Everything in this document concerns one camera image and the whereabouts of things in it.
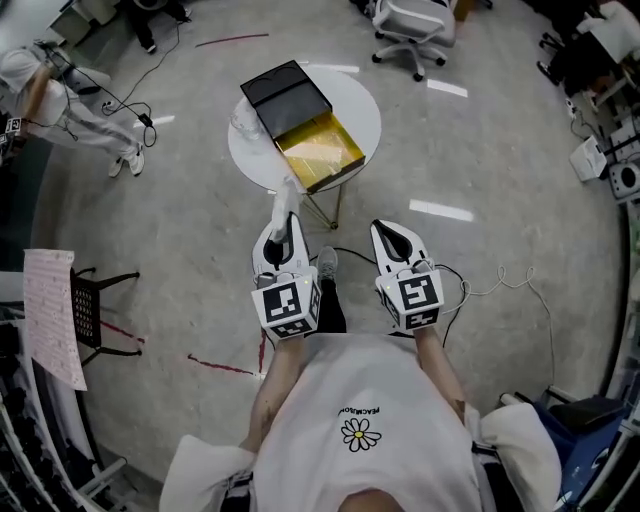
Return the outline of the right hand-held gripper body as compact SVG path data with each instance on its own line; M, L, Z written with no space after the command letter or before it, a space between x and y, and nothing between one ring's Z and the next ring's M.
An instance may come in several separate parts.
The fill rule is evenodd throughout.
M403 331L434 325L444 306L440 271L430 262L417 262L378 276L376 289L394 324Z

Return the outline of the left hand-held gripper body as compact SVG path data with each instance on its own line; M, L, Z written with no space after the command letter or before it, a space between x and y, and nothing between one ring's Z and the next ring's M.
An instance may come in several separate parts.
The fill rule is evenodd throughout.
M266 272L256 278L251 293L262 329L273 341L304 336L317 330L321 290L317 269Z

